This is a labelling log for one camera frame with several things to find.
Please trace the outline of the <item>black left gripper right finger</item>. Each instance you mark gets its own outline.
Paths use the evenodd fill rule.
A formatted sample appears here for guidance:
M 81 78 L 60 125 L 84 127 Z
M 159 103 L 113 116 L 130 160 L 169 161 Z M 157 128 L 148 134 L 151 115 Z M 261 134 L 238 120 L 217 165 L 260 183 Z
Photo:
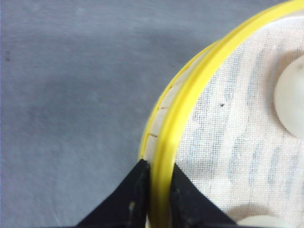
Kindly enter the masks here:
M 174 165 L 170 189 L 173 228 L 236 228 L 237 224 L 206 198 Z

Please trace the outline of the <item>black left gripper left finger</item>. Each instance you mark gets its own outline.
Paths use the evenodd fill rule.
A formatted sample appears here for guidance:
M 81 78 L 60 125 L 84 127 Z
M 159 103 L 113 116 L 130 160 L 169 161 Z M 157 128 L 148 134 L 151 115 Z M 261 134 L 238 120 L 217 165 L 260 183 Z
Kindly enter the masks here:
M 149 207 L 150 166 L 139 160 L 119 186 L 77 228 L 144 228 Z

